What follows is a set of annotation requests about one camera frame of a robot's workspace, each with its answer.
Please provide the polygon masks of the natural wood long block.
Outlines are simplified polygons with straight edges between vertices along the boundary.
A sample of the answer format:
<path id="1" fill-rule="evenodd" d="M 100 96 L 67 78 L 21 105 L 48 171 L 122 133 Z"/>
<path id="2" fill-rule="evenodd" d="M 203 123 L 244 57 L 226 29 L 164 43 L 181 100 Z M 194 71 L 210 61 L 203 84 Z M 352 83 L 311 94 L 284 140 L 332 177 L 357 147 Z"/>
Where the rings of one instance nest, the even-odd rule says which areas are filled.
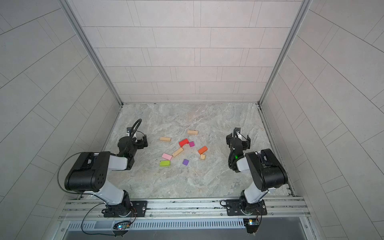
<path id="1" fill-rule="evenodd" d="M 180 153 L 182 153 L 184 151 L 183 148 L 179 148 L 178 150 L 176 150 L 175 152 L 172 153 L 172 156 L 175 158 L 177 157 Z"/>

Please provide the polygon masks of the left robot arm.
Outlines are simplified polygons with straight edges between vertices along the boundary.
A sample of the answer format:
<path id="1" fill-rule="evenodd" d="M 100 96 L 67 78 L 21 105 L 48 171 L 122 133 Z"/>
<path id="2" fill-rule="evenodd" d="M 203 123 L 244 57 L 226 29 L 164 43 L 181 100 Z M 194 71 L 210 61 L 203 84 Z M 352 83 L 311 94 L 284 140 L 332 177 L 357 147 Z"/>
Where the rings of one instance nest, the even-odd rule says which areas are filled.
<path id="1" fill-rule="evenodd" d="M 112 171 L 132 169 L 137 150 L 148 146 L 147 136 L 123 137 L 118 142 L 119 153 L 109 151 L 82 152 L 67 174 L 64 186 L 67 191 L 90 194 L 106 203 L 102 210 L 105 218 L 144 217 L 147 201 L 131 201 L 127 191 L 117 188 L 107 180 Z"/>

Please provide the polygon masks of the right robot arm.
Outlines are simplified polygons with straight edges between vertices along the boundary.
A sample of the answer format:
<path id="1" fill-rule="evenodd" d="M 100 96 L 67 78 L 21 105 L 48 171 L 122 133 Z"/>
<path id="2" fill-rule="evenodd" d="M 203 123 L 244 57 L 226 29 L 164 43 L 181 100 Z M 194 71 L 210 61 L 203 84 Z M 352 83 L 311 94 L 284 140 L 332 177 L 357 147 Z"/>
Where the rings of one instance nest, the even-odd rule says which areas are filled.
<path id="1" fill-rule="evenodd" d="M 253 179 L 238 201 L 227 201 L 227 207 L 243 215 L 266 215 L 263 197 L 288 183 L 286 170 L 271 149 L 245 153 L 251 147 L 251 139 L 241 134 L 241 128 L 234 128 L 233 133 L 226 136 L 226 142 L 230 148 L 229 168 L 236 173 L 250 172 Z"/>

